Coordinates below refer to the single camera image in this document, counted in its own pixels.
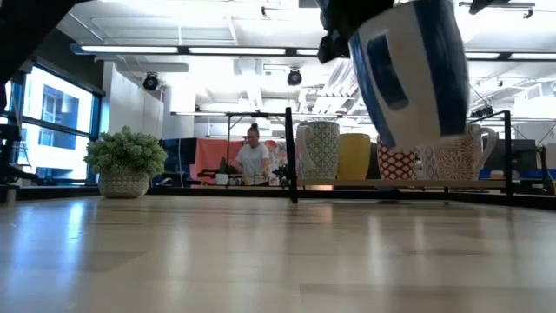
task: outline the mug handle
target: mug handle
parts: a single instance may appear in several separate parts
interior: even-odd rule
[[[300,160],[303,162],[303,168],[305,170],[314,170],[316,166],[314,165],[311,156],[309,156],[309,151],[307,150],[307,140],[313,137],[313,128],[307,125],[300,125],[297,127],[297,149],[300,153]]]
[[[482,168],[488,157],[493,153],[496,142],[498,141],[498,135],[496,134],[496,131],[487,127],[483,127],[480,129],[481,146],[483,134],[488,134],[488,140],[486,141],[486,148],[483,150],[479,161],[475,164],[475,171],[477,172],[480,171],[480,168]]]

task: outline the red patterned mug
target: red patterned mug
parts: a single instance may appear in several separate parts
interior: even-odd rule
[[[379,172],[385,180],[411,180],[414,177],[415,148],[392,152],[377,138]]]

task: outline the blue and white mug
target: blue and white mug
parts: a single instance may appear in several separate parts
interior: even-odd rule
[[[466,129],[467,60],[447,0],[405,3],[366,21],[349,49],[374,126],[391,150]]]

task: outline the white t-shirt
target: white t-shirt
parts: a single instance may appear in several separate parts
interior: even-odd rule
[[[256,148],[251,148],[250,145],[246,144],[240,149],[235,161],[243,168],[243,177],[246,180],[246,184],[261,184],[266,182],[262,177],[261,169],[262,159],[265,158],[268,159],[270,156],[267,146],[262,143],[259,143]]]

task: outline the woman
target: woman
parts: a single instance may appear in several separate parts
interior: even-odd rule
[[[249,144],[244,145],[235,158],[237,168],[243,174],[243,182],[268,186],[270,157],[268,148],[259,143],[259,128],[256,123],[247,131],[247,140]]]

